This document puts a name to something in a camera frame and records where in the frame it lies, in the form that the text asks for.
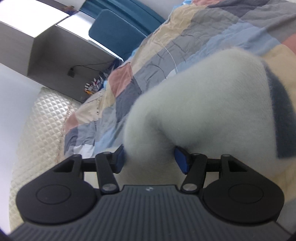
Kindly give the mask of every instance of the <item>diamond quilted pattern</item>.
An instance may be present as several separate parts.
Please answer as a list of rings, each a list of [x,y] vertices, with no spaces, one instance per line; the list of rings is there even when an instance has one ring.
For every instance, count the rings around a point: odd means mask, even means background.
[[[22,223],[15,204],[18,190],[64,159],[64,124],[81,103],[42,88],[28,117],[17,149],[9,197],[11,230]]]

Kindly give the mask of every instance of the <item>ribbed gray panel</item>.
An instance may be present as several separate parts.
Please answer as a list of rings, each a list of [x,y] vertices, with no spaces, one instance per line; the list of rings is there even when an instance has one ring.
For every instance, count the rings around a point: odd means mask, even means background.
[[[103,196],[85,217],[61,226],[25,223],[10,234],[15,241],[284,241],[276,223],[256,227],[224,223],[193,195],[174,186],[125,186]]]

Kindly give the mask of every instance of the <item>white string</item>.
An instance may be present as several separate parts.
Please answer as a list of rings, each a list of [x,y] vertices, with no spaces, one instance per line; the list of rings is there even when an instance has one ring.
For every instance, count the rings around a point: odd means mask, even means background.
[[[170,52],[167,50],[167,48],[162,44],[162,42],[159,40],[159,38],[156,36],[156,38],[158,39],[158,41],[161,43],[161,45],[166,49],[166,51],[170,54]],[[177,65],[174,61],[174,64],[175,64],[175,67],[176,67],[176,70],[177,70],[177,73],[179,73],[178,69],[177,69]]]

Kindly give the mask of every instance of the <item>black plug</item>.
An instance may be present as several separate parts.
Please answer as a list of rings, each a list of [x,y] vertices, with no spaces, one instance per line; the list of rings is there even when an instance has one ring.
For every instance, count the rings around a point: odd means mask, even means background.
[[[74,78],[75,76],[75,72],[74,72],[74,67],[70,68],[68,73],[67,73],[68,76]]]

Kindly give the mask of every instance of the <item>bedspread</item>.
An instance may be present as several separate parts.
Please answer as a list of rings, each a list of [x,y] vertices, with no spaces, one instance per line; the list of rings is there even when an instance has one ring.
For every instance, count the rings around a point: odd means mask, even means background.
[[[296,3],[193,0],[175,9],[111,73],[106,90],[72,114],[66,123],[65,155],[90,158],[119,146],[129,110],[142,93],[216,51],[234,46],[263,57],[296,109]]]

